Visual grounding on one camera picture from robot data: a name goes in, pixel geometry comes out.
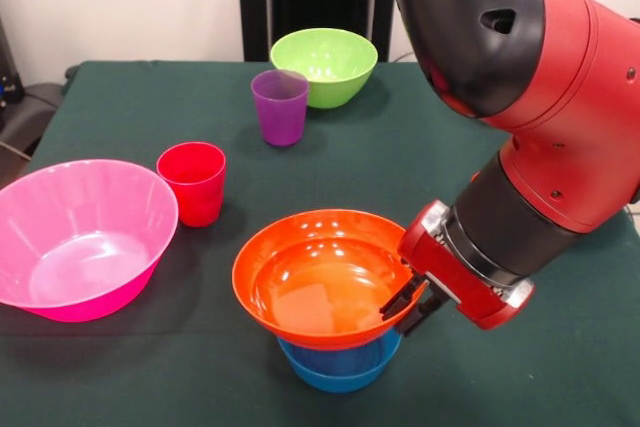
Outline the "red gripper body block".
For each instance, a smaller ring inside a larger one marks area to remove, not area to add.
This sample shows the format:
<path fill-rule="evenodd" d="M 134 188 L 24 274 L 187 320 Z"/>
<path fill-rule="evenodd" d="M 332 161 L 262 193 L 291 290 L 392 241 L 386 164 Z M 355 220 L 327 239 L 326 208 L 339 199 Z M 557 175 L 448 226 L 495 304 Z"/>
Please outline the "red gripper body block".
<path fill-rule="evenodd" d="M 481 275 L 460 257 L 445 222 L 452 211 L 435 200 L 414 219 L 403 236 L 399 253 L 416 274 L 425 276 L 432 291 L 444 291 L 468 320 L 483 330 L 509 322 L 535 292 L 529 279 L 501 286 Z"/>

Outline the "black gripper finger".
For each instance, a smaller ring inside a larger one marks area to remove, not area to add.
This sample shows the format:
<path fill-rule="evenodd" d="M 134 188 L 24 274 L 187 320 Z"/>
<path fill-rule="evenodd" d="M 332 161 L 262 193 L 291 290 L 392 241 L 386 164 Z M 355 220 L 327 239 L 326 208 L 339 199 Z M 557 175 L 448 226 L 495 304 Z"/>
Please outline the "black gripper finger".
<path fill-rule="evenodd" d="M 410 336 L 428 317 L 437 312 L 449 300 L 450 297 L 444 291 L 432 291 L 426 300 L 416 304 L 394 326 L 395 332 L 404 337 Z"/>
<path fill-rule="evenodd" d="M 383 320 L 394 317 L 411 302 L 414 293 L 425 283 L 425 276 L 413 274 L 412 277 L 379 309 Z"/>

